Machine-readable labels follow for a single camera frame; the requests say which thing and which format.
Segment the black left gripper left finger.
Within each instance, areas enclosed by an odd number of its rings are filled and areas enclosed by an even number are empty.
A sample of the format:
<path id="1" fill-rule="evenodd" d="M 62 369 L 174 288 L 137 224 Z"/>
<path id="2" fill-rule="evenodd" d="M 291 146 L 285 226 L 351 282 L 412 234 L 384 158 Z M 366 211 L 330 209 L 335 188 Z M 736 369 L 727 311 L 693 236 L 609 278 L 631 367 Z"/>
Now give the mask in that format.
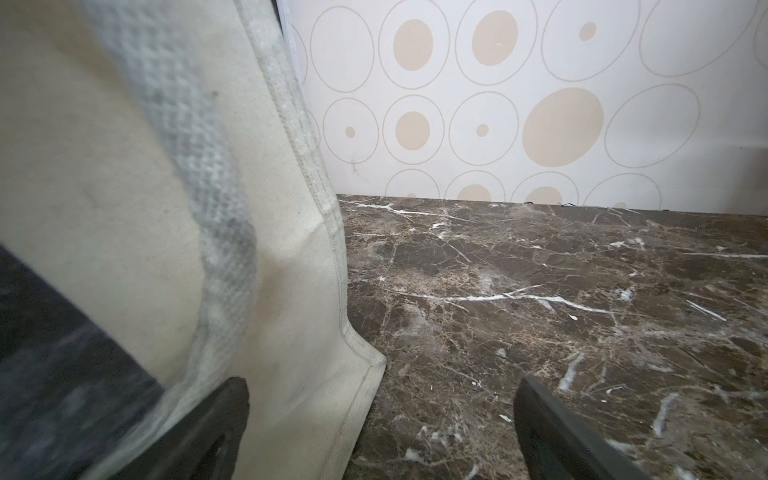
<path id="1" fill-rule="evenodd" d="M 249 417 L 246 380 L 230 377 L 115 479 L 206 480 L 233 476 Z"/>

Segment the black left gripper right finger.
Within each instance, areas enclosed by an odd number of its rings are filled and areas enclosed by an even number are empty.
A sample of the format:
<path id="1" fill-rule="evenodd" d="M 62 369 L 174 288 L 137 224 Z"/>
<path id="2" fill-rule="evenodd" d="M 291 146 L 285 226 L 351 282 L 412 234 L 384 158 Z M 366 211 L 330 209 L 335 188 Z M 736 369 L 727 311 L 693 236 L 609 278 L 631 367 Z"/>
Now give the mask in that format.
<path id="1" fill-rule="evenodd" d="M 533 377 L 516 391 L 514 426 L 531 479 L 649 477 Z"/>

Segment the cream canvas grocery bag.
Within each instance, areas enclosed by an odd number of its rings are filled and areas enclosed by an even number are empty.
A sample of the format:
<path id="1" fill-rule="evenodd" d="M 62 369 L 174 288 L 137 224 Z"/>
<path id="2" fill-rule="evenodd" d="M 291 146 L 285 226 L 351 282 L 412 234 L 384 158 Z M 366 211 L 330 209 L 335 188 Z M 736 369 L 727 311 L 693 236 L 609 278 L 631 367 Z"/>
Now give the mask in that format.
<path id="1" fill-rule="evenodd" d="M 1 5 L 1 475 L 108 479 L 230 377 L 233 479 L 339 479 L 385 358 L 270 1 Z"/>

